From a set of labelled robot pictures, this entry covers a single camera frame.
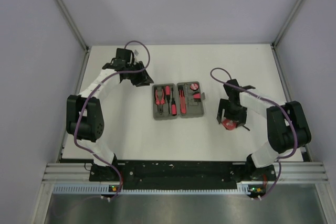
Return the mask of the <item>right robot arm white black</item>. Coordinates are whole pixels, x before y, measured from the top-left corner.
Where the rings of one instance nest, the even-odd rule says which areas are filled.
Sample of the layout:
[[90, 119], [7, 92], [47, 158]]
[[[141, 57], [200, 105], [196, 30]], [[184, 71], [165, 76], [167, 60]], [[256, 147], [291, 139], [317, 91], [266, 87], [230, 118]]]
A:
[[244, 127], [249, 110], [266, 120], [267, 139], [249, 154], [242, 169], [234, 174], [240, 182], [262, 176], [275, 161], [291, 157], [311, 141], [311, 132], [301, 104], [297, 101], [275, 102], [252, 86], [241, 87], [234, 81], [224, 83], [227, 99], [220, 99], [217, 121], [227, 130]]

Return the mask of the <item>red black pliers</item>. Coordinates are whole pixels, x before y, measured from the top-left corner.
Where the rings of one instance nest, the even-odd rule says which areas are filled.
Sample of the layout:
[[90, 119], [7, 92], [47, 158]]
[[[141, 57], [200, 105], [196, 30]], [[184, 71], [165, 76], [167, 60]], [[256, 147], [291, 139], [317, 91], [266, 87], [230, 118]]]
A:
[[154, 98], [157, 112], [162, 115], [163, 106], [165, 104], [165, 91], [163, 87], [160, 87], [159, 89], [157, 87], [154, 88]]

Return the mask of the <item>red black screwdriver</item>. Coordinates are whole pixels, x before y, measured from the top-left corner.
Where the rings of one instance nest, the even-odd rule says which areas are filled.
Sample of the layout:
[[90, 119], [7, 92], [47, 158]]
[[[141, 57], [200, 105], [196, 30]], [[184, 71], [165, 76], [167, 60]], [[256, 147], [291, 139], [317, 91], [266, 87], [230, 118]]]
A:
[[168, 104], [168, 112], [170, 113], [170, 98], [171, 98], [170, 86], [165, 86], [165, 96]]
[[177, 108], [176, 108], [176, 102], [175, 102], [175, 99], [172, 98], [172, 101], [171, 101], [171, 114], [173, 116], [176, 116], [177, 115]]

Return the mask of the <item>grey plastic tool case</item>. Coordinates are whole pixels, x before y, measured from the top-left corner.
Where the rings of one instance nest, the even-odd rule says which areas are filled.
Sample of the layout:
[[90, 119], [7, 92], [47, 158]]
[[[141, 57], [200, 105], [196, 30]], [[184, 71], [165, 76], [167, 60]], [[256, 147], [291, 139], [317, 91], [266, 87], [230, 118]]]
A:
[[[193, 91], [193, 90], [190, 89], [190, 84], [194, 83], [194, 82], [199, 84], [199, 89], [197, 91]], [[178, 86], [183, 86], [183, 89], [184, 89], [185, 84], [188, 85], [189, 95], [187, 97], [185, 95], [185, 91], [184, 91], [185, 102], [186, 102], [186, 114], [182, 114], [181, 113], [181, 108], [180, 108], [180, 97], [179, 97]], [[167, 104], [167, 100], [166, 100], [166, 97], [165, 97], [165, 104], [163, 106], [163, 114], [160, 115], [157, 112], [157, 107], [155, 105], [154, 88], [157, 87], [159, 89], [160, 87], [163, 87], [164, 90], [165, 90], [165, 86], [170, 86], [170, 91], [171, 91], [170, 113], [168, 112], [168, 104]], [[194, 102], [194, 100], [193, 100], [193, 93], [194, 92], [199, 92], [201, 94], [201, 98], [202, 98], [201, 102], [199, 102], [199, 103]], [[174, 98], [175, 102], [176, 102], [176, 108], [177, 108], [177, 115], [176, 116], [173, 116], [171, 114], [172, 98]], [[173, 83], [156, 84], [152, 87], [152, 100], [153, 100], [153, 118], [155, 120], [172, 120], [172, 119], [175, 119], [175, 118], [178, 118], [178, 117], [183, 118], [183, 119], [198, 118], [198, 117], [202, 117], [205, 114], [204, 105], [203, 105], [203, 101], [205, 100], [205, 93], [201, 91], [201, 85], [198, 81], [179, 82], [177, 84], [173, 84]]]

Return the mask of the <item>red utility knife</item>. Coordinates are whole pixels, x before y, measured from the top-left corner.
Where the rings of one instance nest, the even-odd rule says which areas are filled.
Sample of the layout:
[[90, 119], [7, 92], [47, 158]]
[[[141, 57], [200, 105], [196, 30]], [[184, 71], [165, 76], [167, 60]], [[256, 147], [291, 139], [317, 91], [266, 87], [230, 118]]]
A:
[[185, 95], [184, 95], [183, 86], [178, 86], [178, 90], [179, 90], [179, 97], [180, 97], [181, 113], [186, 114], [186, 102], [185, 102]]

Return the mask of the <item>red tape measure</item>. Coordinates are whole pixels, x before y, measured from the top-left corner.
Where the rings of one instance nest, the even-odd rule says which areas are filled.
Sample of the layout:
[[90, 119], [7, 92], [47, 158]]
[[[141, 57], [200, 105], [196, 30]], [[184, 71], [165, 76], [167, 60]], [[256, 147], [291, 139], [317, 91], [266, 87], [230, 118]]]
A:
[[239, 127], [242, 127], [243, 125], [239, 122], [233, 121], [233, 120], [229, 120], [229, 119], [224, 119], [222, 121], [222, 126], [228, 130], [228, 131], [232, 131], [234, 129], [237, 129]]

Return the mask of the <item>clear test screwdriver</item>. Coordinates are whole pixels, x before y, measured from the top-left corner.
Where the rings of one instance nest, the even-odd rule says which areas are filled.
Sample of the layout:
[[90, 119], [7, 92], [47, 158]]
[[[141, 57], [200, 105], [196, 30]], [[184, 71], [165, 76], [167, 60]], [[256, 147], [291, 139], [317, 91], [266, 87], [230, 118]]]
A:
[[189, 92], [188, 92], [188, 85], [187, 84], [184, 85], [184, 91], [185, 91], [185, 95], [188, 97]]

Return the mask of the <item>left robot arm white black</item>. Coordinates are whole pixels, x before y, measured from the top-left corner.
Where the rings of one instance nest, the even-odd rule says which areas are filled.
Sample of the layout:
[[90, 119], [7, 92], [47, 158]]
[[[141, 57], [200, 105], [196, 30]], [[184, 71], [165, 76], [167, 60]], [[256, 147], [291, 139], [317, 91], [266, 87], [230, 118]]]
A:
[[113, 161], [115, 153], [99, 140], [104, 131], [102, 103], [114, 87], [130, 80], [136, 87], [153, 83], [142, 61], [113, 59], [106, 63], [96, 79], [78, 95], [70, 95], [66, 105], [66, 131], [73, 136], [76, 147], [90, 153], [107, 180], [114, 180], [119, 168]]

